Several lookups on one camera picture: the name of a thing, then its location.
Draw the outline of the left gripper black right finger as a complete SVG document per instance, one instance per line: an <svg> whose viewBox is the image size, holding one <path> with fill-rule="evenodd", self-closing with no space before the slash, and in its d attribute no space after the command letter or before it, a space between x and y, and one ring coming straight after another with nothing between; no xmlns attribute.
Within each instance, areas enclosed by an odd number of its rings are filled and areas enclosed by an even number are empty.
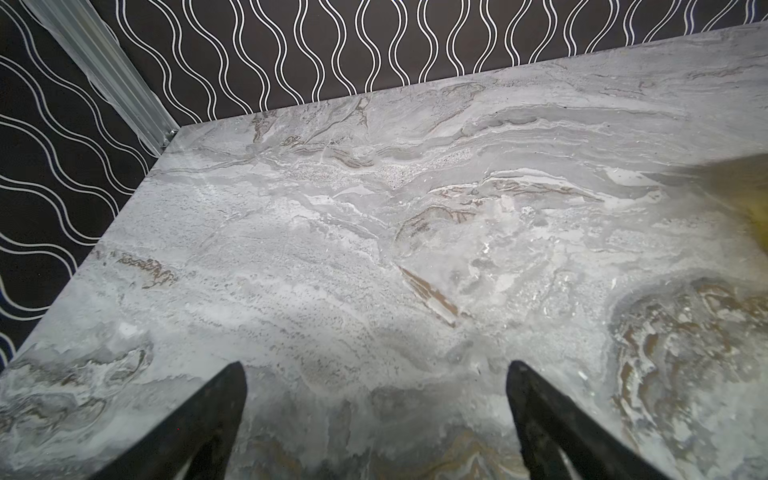
<svg viewBox="0 0 768 480"><path fill-rule="evenodd" d="M523 361L510 363L506 395L532 479L665 479Z"/></svg>

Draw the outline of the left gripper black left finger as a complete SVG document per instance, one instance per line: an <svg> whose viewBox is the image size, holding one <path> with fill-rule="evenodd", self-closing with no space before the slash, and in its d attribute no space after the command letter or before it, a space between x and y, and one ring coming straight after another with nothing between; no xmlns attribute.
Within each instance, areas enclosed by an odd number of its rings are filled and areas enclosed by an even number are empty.
<svg viewBox="0 0 768 480"><path fill-rule="evenodd" d="M205 383L93 479L223 479L247 397L244 367L233 362Z"/></svg>

